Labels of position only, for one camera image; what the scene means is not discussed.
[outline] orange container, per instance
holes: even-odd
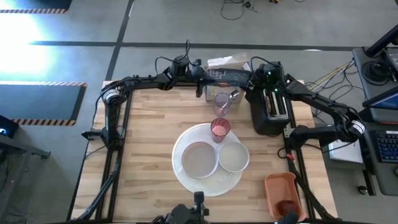
[[[296,187],[294,184],[296,176],[291,172],[284,172],[280,174],[271,174],[266,177],[266,197],[268,202],[269,213],[278,221],[282,218],[277,204],[281,201],[294,202],[297,207],[296,213],[298,213],[298,221],[301,222],[305,219],[305,212],[303,211],[297,195]]]

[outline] computer keyboard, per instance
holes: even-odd
[[[381,162],[398,163],[398,131],[376,131]]]

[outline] clear glass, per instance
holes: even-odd
[[[231,125],[224,118],[216,118],[211,122],[211,138],[215,143],[220,143],[231,130]]]
[[[223,118],[228,112],[229,106],[231,106],[232,101],[227,93],[219,93],[214,98],[214,109],[216,116],[218,118]]]

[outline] butcher block tabletop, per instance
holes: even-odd
[[[310,107],[301,102],[292,104],[296,123],[314,127]],[[185,130],[197,124],[211,123],[215,118],[214,104],[207,103],[205,95],[196,98],[194,88],[134,91],[114,222],[151,222],[180,203],[188,207],[193,205],[193,193],[180,184],[173,172],[173,146]],[[210,216],[205,218],[209,222],[273,222],[264,179],[269,174],[289,171],[287,161],[277,157],[277,150],[284,146],[283,137],[258,135],[253,129],[249,103],[245,99],[233,105],[225,118],[231,123],[232,132],[248,148],[250,163],[232,190],[217,197],[205,197],[205,206],[210,209]],[[104,106],[99,105],[94,128],[103,128],[104,121]],[[309,143],[318,145],[317,141]],[[87,154],[101,146],[101,140],[90,141]],[[302,152],[312,192],[327,211],[337,217],[322,153],[308,146],[304,146]],[[98,193],[105,159],[106,149],[102,149],[85,160],[72,218],[80,216]],[[307,211],[301,190],[299,194],[302,207]],[[108,211],[109,195],[110,190],[103,217]]]

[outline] concrete floor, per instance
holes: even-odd
[[[63,15],[0,14],[0,80],[87,82],[83,104],[73,127],[21,126],[16,138],[46,151],[49,160],[34,159],[14,195],[13,209],[28,223],[62,222],[67,217],[87,141],[80,133],[91,126],[94,102],[114,52],[98,42],[116,42],[129,0],[74,0]],[[201,44],[319,45],[353,47],[371,45],[396,25],[398,6],[393,0],[257,0],[255,10],[237,21],[220,16],[222,0],[135,0],[124,42]],[[239,14],[228,6],[228,16]],[[30,41],[42,45],[27,45]],[[239,52],[280,60],[285,71],[306,82],[316,80],[349,62],[349,51],[192,49],[190,58],[222,57]],[[121,47],[112,79],[154,73],[154,59],[174,57],[183,49]],[[159,68],[169,64],[159,61]],[[349,75],[361,86],[356,74]],[[325,90],[328,96],[333,89]],[[363,93],[353,90],[340,102],[361,109]],[[322,114],[326,122],[331,118]],[[339,217],[369,223],[396,223],[397,197],[362,196],[360,170],[327,167]]]

